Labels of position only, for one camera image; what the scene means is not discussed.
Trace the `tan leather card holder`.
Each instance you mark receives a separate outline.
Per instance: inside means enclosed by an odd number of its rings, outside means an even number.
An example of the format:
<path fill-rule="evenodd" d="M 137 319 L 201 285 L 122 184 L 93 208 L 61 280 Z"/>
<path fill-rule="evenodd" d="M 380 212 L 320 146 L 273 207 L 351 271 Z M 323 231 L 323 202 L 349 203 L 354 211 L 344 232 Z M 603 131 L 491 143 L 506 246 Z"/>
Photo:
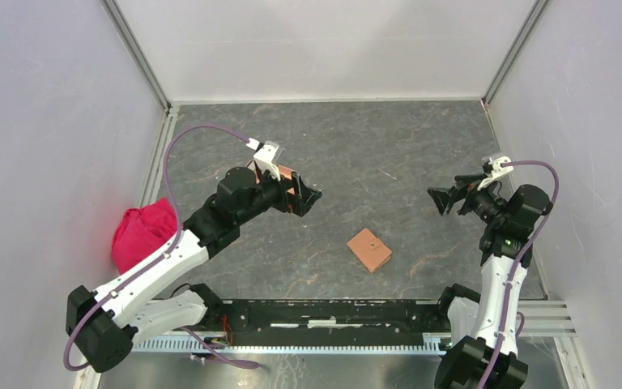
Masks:
<path fill-rule="evenodd" d="M 347 242 L 347 247 L 370 273 L 374 273 L 392 257 L 392 250 L 369 229 L 358 232 Z"/>

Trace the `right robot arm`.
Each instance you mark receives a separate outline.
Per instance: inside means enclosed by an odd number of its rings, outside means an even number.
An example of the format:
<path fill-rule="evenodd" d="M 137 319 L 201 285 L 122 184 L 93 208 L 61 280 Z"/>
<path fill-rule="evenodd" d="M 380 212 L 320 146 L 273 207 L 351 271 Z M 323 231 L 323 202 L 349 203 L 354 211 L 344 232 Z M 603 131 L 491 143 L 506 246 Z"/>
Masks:
<path fill-rule="evenodd" d="M 504 199 L 500 185 L 483 174 L 460 175 L 449 189 L 427 190 L 441 215 L 461 202 L 460 216 L 473 212 L 486 224 L 479 241 L 481 290 L 453 284 L 435 309 L 437 324 L 451 331 L 452 343 L 437 369 L 437 388 L 520 388 L 527 380 L 529 366 L 518 357 L 524 321 L 518 303 L 536 222 L 553 204 L 533 185 L 519 186 Z"/>

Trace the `pink oval tray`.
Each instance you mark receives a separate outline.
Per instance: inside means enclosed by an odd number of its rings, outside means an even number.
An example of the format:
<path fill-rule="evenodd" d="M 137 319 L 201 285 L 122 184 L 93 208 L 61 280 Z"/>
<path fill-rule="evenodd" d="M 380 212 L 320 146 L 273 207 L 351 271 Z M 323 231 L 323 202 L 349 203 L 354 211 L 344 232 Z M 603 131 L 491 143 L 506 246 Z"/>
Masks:
<path fill-rule="evenodd" d="M 295 189 L 294 189 L 293 182 L 292 182 L 292 169 L 286 166 L 283 166 L 283 165 L 278 165 L 278 167 L 279 167 L 279 175 L 281 177 L 281 180 L 283 182 L 286 182 L 288 186 L 285 192 L 285 199 L 287 200 L 288 209 L 291 211 L 293 209 L 292 200 L 295 195 Z"/>

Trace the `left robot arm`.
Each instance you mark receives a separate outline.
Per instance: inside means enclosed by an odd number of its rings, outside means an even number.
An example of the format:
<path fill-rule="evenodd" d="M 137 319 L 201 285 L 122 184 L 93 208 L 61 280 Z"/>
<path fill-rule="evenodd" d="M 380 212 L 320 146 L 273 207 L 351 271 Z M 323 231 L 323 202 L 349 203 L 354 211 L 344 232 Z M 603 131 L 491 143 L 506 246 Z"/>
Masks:
<path fill-rule="evenodd" d="M 230 169 L 216 192 L 180 221 L 176 234 L 154 253 L 92 291 L 79 286 L 70 292 L 64 366 L 80 369 L 70 362 L 70 351 L 77 348 L 87 365 L 103 373 L 123 361 L 136 344 L 166 331 L 194 325 L 207 331 L 216 328 L 221 307 L 194 290 L 168 299 L 156 295 L 228 247 L 254 217 L 271 208 L 302 217 L 321 197 L 321 191 L 306 186 L 296 171 L 276 178 L 245 167 Z"/>

